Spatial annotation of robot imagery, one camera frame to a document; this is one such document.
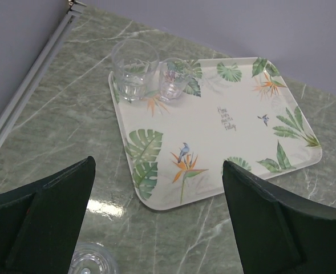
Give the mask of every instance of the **tropical print tray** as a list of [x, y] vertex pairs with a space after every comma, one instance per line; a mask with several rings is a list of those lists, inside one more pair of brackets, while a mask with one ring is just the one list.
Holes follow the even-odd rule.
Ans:
[[148, 207], [165, 210], [224, 192], [231, 160], [268, 179], [320, 161], [322, 149], [276, 67], [263, 58], [188, 61], [195, 72], [173, 103], [110, 90], [133, 185]]

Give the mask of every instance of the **table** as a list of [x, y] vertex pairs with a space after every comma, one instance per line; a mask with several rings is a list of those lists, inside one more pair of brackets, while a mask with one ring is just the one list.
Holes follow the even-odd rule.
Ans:
[[[121, 273], [242, 273], [224, 195], [154, 212], [135, 194], [108, 88], [111, 49], [125, 38], [149, 42], [161, 59], [228, 57], [87, 8], [0, 149], [0, 193], [92, 155], [96, 178], [80, 240], [108, 248]], [[285, 81], [322, 145], [323, 158], [270, 181], [336, 207], [336, 96]]]

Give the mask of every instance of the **glass rim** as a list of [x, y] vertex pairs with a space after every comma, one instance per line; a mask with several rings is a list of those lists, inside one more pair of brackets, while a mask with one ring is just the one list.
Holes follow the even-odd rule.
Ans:
[[[148, 42], [142, 41], [142, 40], [140, 40], [140, 39], [131, 39], [131, 38], [127, 38], [127, 39], [124, 39], [124, 40], [118, 42], [117, 44], [115, 44], [115, 45], [113, 46], [113, 48], [112, 48], [112, 51], [111, 51], [111, 59], [112, 59], [112, 63], [114, 63], [114, 64], [116, 63], [115, 55], [116, 55], [118, 49], [120, 49], [121, 46], [122, 46], [123, 44], [125, 44], [126, 42], [130, 42], [130, 41], [135, 41], [135, 42], [143, 43], [143, 44], [149, 46], [149, 47], [153, 50], [153, 52], [154, 52], [155, 55], [156, 55], [156, 61], [157, 61], [157, 62], [156, 62], [156, 65], [154, 65], [154, 67], [153, 67], [153, 70], [156, 70], [157, 67], [159, 66], [159, 63], [160, 63], [160, 56], [159, 56], [159, 53], [158, 53], [157, 50], [156, 50], [153, 46], [151, 46]], [[129, 74], [140, 75], [140, 73], [130, 72], [130, 71], [127, 71], [127, 70], [125, 70], [125, 69], [123, 69], [123, 68], [120, 68], [120, 69], [121, 69], [122, 71], [124, 71], [124, 72], [129, 73]]]
[[74, 267], [75, 264], [77, 265], [78, 263], [80, 263], [80, 260], [74, 262], [76, 252], [81, 252], [82, 257], [88, 253], [91, 253], [92, 255], [97, 257], [99, 261], [103, 261], [105, 264], [107, 264], [108, 267], [110, 267], [110, 270], [112, 271], [111, 273], [113, 274], [120, 273], [116, 259], [114, 258], [112, 253], [101, 244], [94, 242], [84, 242], [84, 241], [77, 242], [75, 245], [74, 254], [72, 256], [70, 267], [72, 266]]

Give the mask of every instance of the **gray wall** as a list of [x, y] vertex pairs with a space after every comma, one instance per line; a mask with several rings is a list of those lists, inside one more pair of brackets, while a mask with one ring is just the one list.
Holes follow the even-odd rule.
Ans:
[[336, 0], [84, 0], [336, 94]]
[[67, 0], [0, 0], [0, 114], [67, 9]]

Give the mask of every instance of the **drinking glass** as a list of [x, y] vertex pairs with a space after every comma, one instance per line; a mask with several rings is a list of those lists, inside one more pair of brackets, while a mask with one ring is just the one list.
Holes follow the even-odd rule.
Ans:
[[77, 243], [68, 274], [119, 274], [112, 255], [101, 245]]
[[177, 99], [193, 77], [191, 66], [179, 58], [168, 58], [160, 64], [160, 100]]
[[157, 51], [147, 42], [126, 39], [113, 47], [111, 56], [121, 96], [129, 101], [142, 99], [159, 65]]

